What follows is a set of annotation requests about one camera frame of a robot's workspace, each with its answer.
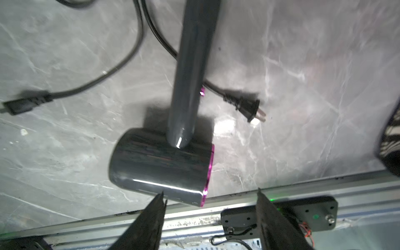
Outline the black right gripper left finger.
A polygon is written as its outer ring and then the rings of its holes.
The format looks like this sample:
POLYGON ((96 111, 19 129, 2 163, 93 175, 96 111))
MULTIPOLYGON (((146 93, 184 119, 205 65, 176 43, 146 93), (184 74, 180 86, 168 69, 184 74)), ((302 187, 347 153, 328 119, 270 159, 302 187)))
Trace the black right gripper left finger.
POLYGON ((157 194, 111 250, 158 250, 167 208, 164 194, 157 194))

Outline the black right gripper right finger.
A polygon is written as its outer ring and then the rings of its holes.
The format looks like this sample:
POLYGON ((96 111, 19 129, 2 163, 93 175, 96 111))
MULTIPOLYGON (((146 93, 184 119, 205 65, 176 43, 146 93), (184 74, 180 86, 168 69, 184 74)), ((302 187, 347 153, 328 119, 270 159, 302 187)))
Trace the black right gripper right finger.
POLYGON ((278 211, 260 189, 257 191, 256 218, 262 249, 313 249, 305 237, 278 211))

